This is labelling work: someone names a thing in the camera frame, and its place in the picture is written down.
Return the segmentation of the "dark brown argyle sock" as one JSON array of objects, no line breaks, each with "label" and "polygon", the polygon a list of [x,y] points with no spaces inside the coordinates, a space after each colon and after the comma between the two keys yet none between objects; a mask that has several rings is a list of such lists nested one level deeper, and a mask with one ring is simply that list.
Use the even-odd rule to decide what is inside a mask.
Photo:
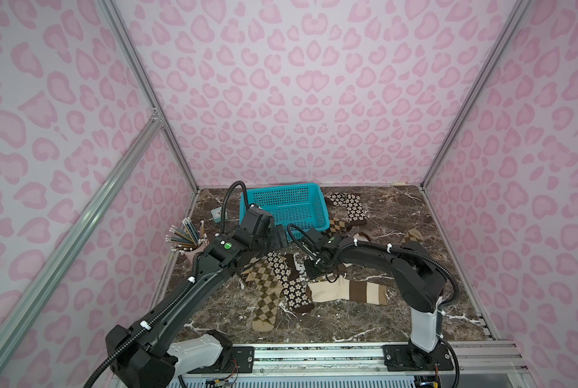
[{"label": "dark brown argyle sock", "polygon": [[330,225],[327,232],[329,235],[345,234],[351,231],[352,228],[353,226],[351,225],[350,222],[342,221],[339,218],[333,218],[330,220]]}]

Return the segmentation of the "cream brown striped sock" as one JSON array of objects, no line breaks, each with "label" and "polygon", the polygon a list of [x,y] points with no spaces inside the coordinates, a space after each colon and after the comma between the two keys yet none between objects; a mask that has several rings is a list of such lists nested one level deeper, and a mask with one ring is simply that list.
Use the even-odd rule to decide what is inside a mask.
[{"label": "cream brown striped sock", "polygon": [[360,263],[368,257],[367,250],[365,248],[356,247],[354,241],[357,241],[358,245],[360,245],[361,243],[365,242],[370,243],[371,238],[363,232],[358,232],[351,237],[351,243],[347,244],[342,249],[342,252],[338,257],[338,260],[347,266],[350,264]]},{"label": "cream brown striped sock", "polygon": [[366,281],[351,281],[340,277],[334,283],[309,283],[308,288],[315,303],[346,300],[377,306],[388,304],[387,287]]}]

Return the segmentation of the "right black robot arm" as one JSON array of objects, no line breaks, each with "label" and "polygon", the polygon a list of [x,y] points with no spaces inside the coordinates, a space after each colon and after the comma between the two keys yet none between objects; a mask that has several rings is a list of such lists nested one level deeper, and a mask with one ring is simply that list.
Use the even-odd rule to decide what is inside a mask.
[{"label": "right black robot arm", "polygon": [[348,235],[330,237],[311,229],[287,225],[291,241],[310,256],[310,278],[327,276],[339,264],[356,264],[389,273],[400,297],[410,307],[411,336],[407,344],[384,345],[384,365],[390,372],[460,372],[458,357],[443,339],[443,309],[460,296],[458,282],[419,242],[386,246]]}]

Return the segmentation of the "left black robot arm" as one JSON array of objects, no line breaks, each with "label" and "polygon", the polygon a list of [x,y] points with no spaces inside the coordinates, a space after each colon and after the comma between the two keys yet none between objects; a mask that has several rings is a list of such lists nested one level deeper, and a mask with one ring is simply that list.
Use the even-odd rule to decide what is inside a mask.
[{"label": "left black robot arm", "polygon": [[274,220],[264,196],[270,189],[242,190],[244,211],[231,233],[220,231],[192,260],[190,275],[129,328],[116,326],[106,337],[108,356],[85,383],[92,387],[112,370],[129,387],[166,387],[183,363],[170,351],[198,307],[254,258],[287,246],[287,234]]}]

